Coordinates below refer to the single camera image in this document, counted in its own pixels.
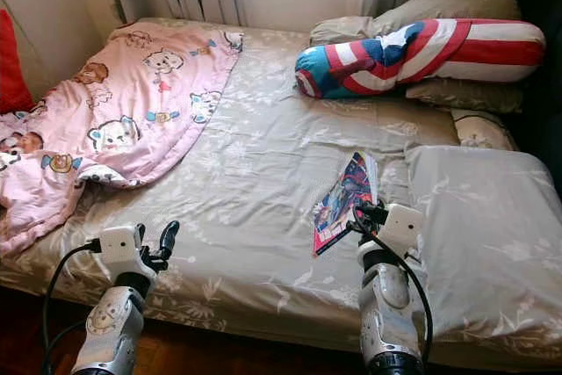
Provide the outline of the colourful comic magazine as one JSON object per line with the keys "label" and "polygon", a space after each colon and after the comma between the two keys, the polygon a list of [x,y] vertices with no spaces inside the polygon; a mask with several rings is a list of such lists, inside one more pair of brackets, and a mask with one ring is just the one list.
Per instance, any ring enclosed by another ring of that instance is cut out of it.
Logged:
{"label": "colourful comic magazine", "polygon": [[344,237],[355,206],[378,202],[378,164],[372,155],[355,151],[320,201],[313,203],[313,257],[320,257]]}

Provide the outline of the pink cartoon print blanket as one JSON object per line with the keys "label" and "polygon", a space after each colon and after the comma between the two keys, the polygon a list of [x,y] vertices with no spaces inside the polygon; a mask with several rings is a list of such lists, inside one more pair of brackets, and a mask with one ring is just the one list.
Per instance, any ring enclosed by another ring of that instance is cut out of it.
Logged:
{"label": "pink cartoon print blanket", "polygon": [[137,22],[27,111],[0,115],[0,254],[61,226],[85,186],[133,189],[192,150],[242,53],[242,33]]}

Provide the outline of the folded beige floral duvet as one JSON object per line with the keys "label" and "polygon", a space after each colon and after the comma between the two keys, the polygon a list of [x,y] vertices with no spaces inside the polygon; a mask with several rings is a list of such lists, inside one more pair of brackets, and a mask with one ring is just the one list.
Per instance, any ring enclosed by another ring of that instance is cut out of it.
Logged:
{"label": "folded beige floral duvet", "polygon": [[409,148],[407,163],[438,338],[562,354],[562,202],[549,170],[526,153],[455,146]]}

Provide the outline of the small cream floral pillow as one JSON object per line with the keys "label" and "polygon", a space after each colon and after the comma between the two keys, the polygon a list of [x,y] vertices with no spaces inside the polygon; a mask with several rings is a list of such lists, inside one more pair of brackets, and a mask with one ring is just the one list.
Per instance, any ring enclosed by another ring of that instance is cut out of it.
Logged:
{"label": "small cream floral pillow", "polygon": [[491,148],[518,151],[514,138],[502,125],[501,119],[489,112],[465,109],[450,110],[460,145],[471,148]]}

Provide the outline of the flat beige pillow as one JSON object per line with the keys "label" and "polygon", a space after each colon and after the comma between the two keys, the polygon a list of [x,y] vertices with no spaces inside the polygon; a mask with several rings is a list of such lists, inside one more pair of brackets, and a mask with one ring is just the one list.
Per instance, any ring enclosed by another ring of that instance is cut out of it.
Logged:
{"label": "flat beige pillow", "polygon": [[500,114],[522,111],[522,91],[516,83],[482,83],[466,79],[430,78],[406,87],[405,97],[427,103]]}

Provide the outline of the red white blue bolster pillow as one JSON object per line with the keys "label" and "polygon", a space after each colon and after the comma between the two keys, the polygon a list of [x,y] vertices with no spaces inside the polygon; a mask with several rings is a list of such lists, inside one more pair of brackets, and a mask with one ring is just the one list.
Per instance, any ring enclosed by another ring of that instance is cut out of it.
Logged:
{"label": "red white blue bolster pillow", "polygon": [[381,97],[430,78],[516,83],[544,58],[536,25],[493,18],[429,18],[377,37],[309,47],[294,62],[307,97]]}

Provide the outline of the large beige pillow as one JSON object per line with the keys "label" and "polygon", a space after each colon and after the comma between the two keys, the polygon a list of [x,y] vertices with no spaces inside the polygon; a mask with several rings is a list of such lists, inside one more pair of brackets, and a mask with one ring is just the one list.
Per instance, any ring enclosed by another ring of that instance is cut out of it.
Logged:
{"label": "large beige pillow", "polygon": [[318,22],[310,32],[309,45],[373,38],[430,18],[522,20],[522,11],[516,0],[409,0],[377,17],[349,15]]}

